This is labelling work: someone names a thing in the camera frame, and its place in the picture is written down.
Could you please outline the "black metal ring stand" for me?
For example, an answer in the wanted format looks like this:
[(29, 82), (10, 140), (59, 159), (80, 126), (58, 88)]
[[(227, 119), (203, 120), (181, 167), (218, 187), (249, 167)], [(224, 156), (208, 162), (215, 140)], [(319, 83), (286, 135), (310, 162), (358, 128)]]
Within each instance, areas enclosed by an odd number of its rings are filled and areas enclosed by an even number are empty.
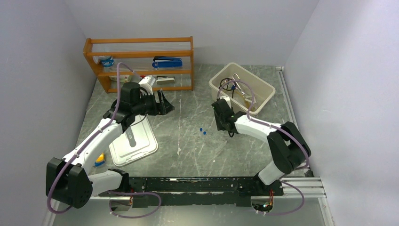
[(235, 85), (233, 82), (229, 83), (229, 81), (232, 81), (232, 78), (223, 78), (220, 80), (219, 88), (222, 88), (225, 91), (234, 91), (235, 90)]

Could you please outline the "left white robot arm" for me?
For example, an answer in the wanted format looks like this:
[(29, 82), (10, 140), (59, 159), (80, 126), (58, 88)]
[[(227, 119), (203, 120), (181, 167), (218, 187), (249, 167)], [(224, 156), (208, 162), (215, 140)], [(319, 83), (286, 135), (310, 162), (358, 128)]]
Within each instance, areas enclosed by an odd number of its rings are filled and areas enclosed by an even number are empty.
[(97, 128), (78, 147), (63, 158), (52, 158), (46, 169), (47, 208), (60, 214), (51, 206), (56, 200), (79, 209), (91, 196), (104, 192), (126, 195), (130, 190), (128, 173), (109, 169), (105, 173), (90, 176), (90, 170), (100, 154), (120, 137), (138, 115), (166, 115), (174, 110), (162, 90), (153, 94), (152, 87), (136, 82), (125, 83), (117, 93), (117, 99), (103, 115)]

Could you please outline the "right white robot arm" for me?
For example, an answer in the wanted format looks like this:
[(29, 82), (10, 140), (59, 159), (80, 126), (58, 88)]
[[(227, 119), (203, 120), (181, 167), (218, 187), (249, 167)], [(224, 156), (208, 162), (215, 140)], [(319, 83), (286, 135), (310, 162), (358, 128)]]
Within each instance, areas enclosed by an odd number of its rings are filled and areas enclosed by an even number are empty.
[(230, 137), (244, 134), (268, 143), (272, 161), (255, 175), (254, 190), (267, 194), (272, 183), (288, 175), (305, 163), (306, 168), (311, 150), (293, 122), (271, 123), (248, 116), (245, 112), (234, 112), (228, 97), (212, 103), (218, 131), (227, 131)]

